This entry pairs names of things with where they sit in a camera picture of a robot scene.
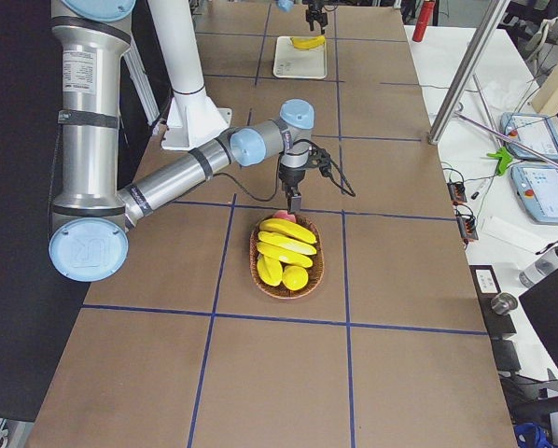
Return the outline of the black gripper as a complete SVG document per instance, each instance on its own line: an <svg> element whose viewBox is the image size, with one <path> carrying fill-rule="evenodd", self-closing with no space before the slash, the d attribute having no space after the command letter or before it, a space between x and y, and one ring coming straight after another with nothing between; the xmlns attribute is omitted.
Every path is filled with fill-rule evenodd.
<svg viewBox="0 0 558 448"><path fill-rule="evenodd" d="M323 0L309 0L306 5L306 21L310 31L314 31L314 21L318 21L320 32L324 33L328 26L327 13L324 11L325 2Z"/></svg>
<svg viewBox="0 0 558 448"><path fill-rule="evenodd" d="M301 208L302 196L299 191L299 183L305 177L304 167L289 167L279 165L278 176L282 183L282 191L286 192L287 211L289 214L297 214Z"/></svg>

